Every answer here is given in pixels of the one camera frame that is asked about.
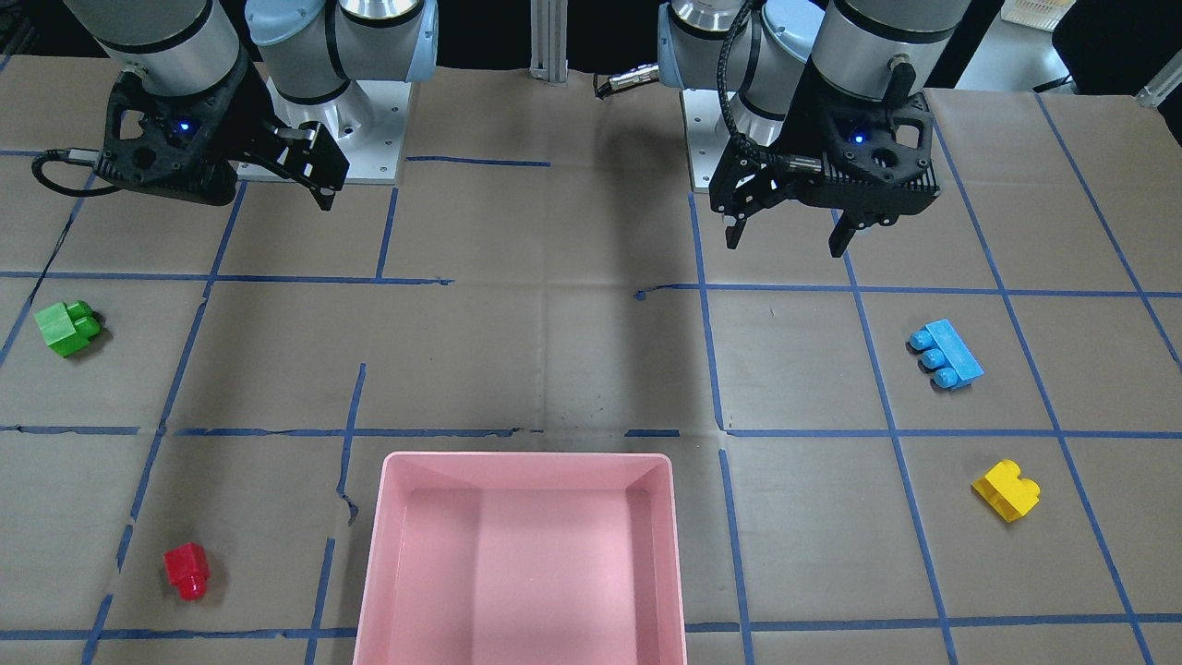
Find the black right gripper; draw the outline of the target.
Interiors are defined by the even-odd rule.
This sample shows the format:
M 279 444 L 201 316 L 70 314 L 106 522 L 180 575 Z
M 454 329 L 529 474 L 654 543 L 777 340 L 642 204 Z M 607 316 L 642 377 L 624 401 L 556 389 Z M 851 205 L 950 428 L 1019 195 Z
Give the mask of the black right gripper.
M 203 92 L 151 94 L 139 74 L 115 79 L 95 174 L 126 193 L 201 206 L 235 197 L 234 161 L 248 161 L 303 185 L 330 211 L 350 161 L 318 120 L 278 128 L 269 92 L 245 47 L 223 79 Z

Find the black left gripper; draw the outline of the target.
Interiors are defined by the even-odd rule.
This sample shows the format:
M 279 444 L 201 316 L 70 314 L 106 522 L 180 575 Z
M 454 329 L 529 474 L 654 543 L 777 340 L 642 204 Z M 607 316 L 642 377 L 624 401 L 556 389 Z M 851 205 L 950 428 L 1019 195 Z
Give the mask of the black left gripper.
M 730 102 L 720 98 L 728 143 L 710 181 L 710 203 L 725 214 L 727 249 L 742 241 L 747 216 L 797 200 L 839 208 L 829 236 L 843 257 L 873 215 L 915 215 L 939 197 L 931 157 L 934 117 L 909 60 L 886 60 L 882 98 L 862 100 L 825 80 L 808 61 L 781 131 L 761 146 L 739 130 Z

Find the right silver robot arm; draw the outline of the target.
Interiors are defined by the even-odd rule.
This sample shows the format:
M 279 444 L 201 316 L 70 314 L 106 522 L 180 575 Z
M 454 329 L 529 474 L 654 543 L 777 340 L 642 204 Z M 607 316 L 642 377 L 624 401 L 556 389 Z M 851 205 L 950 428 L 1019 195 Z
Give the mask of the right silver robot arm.
M 97 195 L 235 198 L 241 167 L 327 211 L 346 184 L 397 176 L 405 94 L 439 63 L 435 1 L 248 1 L 241 41 L 219 1 L 71 1 L 121 65 L 103 144 L 34 161 L 91 168 Z

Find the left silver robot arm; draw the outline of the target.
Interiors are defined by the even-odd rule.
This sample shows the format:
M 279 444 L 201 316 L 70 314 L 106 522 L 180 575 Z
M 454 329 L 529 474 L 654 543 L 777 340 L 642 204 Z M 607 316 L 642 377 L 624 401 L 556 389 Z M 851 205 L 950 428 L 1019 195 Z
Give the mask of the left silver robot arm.
M 967 1 L 668 1 L 657 72 L 717 103 L 723 148 L 706 178 L 728 248 L 761 211 L 831 208 L 833 257 L 858 232 L 941 197 L 923 87 Z

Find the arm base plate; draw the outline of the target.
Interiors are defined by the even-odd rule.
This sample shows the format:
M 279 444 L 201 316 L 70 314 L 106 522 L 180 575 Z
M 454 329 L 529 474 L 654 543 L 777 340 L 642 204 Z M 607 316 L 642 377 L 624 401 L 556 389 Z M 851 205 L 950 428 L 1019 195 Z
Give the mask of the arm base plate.
M 301 105 L 285 100 L 266 82 L 277 115 L 290 126 L 318 120 L 336 135 L 349 159 L 348 184 L 396 185 L 415 85 L 355 80 L 336 100 Z
M 691 190 L 706 194 L 728 142 L 728 130 L 721 118 L 715 90 L 682 90 L 680 98 Z

